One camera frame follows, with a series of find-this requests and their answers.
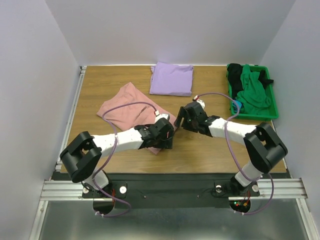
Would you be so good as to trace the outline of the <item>pink printed t shirt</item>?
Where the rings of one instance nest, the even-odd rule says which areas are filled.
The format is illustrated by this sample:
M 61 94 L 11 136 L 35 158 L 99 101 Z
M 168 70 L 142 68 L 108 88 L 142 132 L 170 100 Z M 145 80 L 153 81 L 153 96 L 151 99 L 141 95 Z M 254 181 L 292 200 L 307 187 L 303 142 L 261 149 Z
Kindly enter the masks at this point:
M 124 132 L 137 125 L 155 123 L 155 111 L 161 114 L 170 114 L 169 122 L 174 127 L 176 117 L 166 112 L 163 108 L 149 99 L 133 83 L 129 82 L 121 87 L 119 92 L 110 100 L 105 101 L 97 112 L 112 127 L 118 127 L 119 132 Z M 157 154 L 161 149 L 148 148 L 152 153 Z

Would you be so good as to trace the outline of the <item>purple t shirt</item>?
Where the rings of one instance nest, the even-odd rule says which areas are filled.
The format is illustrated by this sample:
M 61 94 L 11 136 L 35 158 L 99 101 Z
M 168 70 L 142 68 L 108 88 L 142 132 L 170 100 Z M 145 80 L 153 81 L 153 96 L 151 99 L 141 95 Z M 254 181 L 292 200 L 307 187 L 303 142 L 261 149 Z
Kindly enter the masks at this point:
M 158 62 L 150 67 L 151 95 L 190 97 L 192 95 L 193 65 Z

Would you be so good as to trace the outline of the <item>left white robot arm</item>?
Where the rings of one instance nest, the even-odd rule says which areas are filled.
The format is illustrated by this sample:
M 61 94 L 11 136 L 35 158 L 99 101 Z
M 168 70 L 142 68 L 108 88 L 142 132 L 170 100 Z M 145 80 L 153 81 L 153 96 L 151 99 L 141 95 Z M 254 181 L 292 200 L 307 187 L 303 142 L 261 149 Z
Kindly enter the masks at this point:
M 60 153 L 60 159 L 73 183 L 87 183 L 100 197 L 111 193 L 107 175 L 97 169 L 99 160 L 114 153 L 147 148 L 172 149 L 173 125 L 164 117 L 153 124 L 136 125 L 128 130 L 91 135 L 79 133 Z

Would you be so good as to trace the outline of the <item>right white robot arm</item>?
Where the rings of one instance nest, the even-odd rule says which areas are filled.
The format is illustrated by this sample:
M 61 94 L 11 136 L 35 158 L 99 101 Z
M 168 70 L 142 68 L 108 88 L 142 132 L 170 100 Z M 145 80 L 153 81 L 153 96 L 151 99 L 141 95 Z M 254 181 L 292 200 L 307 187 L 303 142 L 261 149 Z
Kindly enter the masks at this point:
M 230 180 L 229 188 L 242 195 L 262 174 L 268 174 L 287 154 L 288 149 L 267 122 L 240 124 L 219 116 L 208 116 L 203 105 L 193 101 L 179 109 L 174 125 L 213 138 L 225 138 L 246 147 L 249 161 Z

